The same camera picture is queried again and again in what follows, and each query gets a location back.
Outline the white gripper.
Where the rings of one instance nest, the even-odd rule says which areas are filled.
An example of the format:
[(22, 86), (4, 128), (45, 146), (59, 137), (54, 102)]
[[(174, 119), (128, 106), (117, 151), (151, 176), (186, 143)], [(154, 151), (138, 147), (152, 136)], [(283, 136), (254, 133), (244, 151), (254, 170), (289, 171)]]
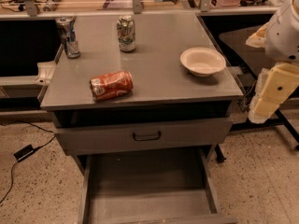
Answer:
[(269, 23), (248, 37), (246, 44), (264, 48), (266, 55), (280, 62), (263, 68), (249, 105), (249, 121), (265, 123), (299, 87), (298, 0), (285, 0)]

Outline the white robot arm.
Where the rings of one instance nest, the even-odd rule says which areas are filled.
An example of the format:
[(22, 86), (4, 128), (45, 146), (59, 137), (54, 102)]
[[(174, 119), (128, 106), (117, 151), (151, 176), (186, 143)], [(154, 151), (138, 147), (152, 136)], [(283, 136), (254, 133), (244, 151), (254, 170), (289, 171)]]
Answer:
[(285, 0), (246, 44), (264, 48), (275, 64), (258, 75), (249, 120), (265, 123), (299, 86), (299, 0)]

